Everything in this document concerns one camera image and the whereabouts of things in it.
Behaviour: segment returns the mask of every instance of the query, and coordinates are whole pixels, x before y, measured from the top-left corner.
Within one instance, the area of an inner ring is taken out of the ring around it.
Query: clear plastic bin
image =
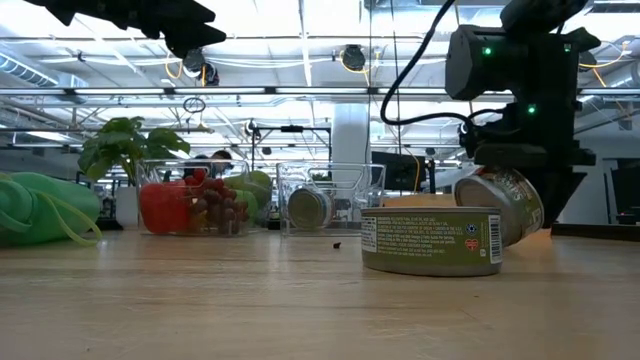
[[[282,236],[359,236],[360,210],[380,206],[385,170],[377,164],[278,164]]]
[[[153,234],[246,235],[271,203],[271,179],[244,161],[148,160],[137,179],[140,228]]]

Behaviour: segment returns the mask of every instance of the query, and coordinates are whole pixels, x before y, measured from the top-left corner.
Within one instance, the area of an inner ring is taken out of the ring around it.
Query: green can label
[[[514,204],[514,211],[518,212],[518,217],[522,224],[521,238],[532,234],[543,225],[544,217],[542,213],[542,203],[540,198],[529,183],[515,170],[500,170],[489,172],[482,169],[478,175],[493,182],[502,192],[504,192]]]
[[[364,217],[362,251],[379,260],[424,265],[499,264],[500,216],[403,213]]]

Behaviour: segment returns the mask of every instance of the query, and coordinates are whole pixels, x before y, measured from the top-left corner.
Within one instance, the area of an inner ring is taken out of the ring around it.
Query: tin can
[[[368,268],[447,277],[500,272],[498,209],[369,208],[362,215],[362,261]]]
[[[544,223],[544,207],[536,189],[518,171],[483,167],[456,183],[458,206],[498,208],[504,247],[516,244]]]
[[[287,212],[293,226],[315,230],[327,226],[333,217],[333,201],[322,190],[301,187],[291,193]]]

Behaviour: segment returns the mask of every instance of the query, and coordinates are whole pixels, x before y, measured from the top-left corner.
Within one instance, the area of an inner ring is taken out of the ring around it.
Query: grapes
[[[224,207],[227,209],[233,209],[233,200],[231,198],[224,199]]]
[[[193,176],[189,175],[186,178],[184,178],[184,183],[187,186],[198,186],[198,180],[196,180],[196,178],[194,178]]]
[[[215,190],[220,191],[224,189],[224,180],[222,179],[213,179],[213,182],[211,184],[211,186],[213,186]]]
[[[249,221],[249,213],[247,213],[246,211],[241,212],[238,215],[238,219],[240,219],[240,221],[242,222],[247,222]]]
[[[249,208],[249,203],[246,200],[239,200],[236,204],[241,211],[246,211]]]
[[[231,225],[231,233],[233,235],[238,235],[239,232],[240,232],[240,222],[236,220]]]
[[[211,189],[204,191],[204,199],[207,200],[209,204],[217,204],[220,202],[220,200],[222,200],[220,194]]]
[[[236,212],[233,209],[225,209],[224,211],[224,219],[226,221],[233,221],[236,219]]]
[[[202,187],[207,189],[207,190],[216,190],[217,189],[217,183],[216,183],[216,179],[212,179],[212,178],[206,178],[204,179],[204,181],[202,182]]]
[[[218,226],[218,234],[220,235],[229,235],[229,223],[223,223]]]
[[[197,181],[193,176],[185,178],[188,189],[198,199],[191,206],[191,218],[195,220],[200,214],[206,221],[202,226],[215,228],[219,235],[239,234],[249,220],[249,203],[238,199],[238,192],[225,186],[222,179],[204,178],[200,184]]]
[[[209,204],[205,199],[198,200],[195,204],[191,205],[191,213],[194,215],[200,214],[207,210]]]
[[[207,211],[207,221],[210,225],[216,224],[220,220],[221,207],[219,204],[209,205],[209,211]]]
[[[207,177],[207,172],[204,169],[195,169],[193,171],[193,177],[198,182],[198,185],[200,185],[204,181],[204,178]]]

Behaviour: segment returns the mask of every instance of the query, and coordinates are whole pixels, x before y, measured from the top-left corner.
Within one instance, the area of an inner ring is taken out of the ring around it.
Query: green leaf
[[[142,121],[144,121],[144,119],[141,117],[135,117],[133,119],[124,117],[113,118],[102,126],[99,133],[124,132],[133,135],[142,127]]]
[[[144,118],[114,118],[83,145],[78,166],[91,179],[98,180],[113,166],[121,164],[129,181],[135,183],[137,164],[143,159],[175,158],[171,151],[189,153],[191,146],[173,130],[157,128],[145,138],[140,134]]]
[[[99,145],[118,145],[125,142],[131,142],[131,134],[126,132],[110,132],[98,134],[96,137]]]
[[[111,161],[111,159],[102,158],[97,162],[93,163],[89,169],[85,172],[85,174],[93,181],[98,181],[102,179],[109,169],[111,169],[115,165],[115,162]]]
[[[149,146],[166,147],[173,151],[184,151],[189,153],[191,151],[191,145],[184,141],[178,134],[171,129],[156,128],[149,133],[147,139]]]

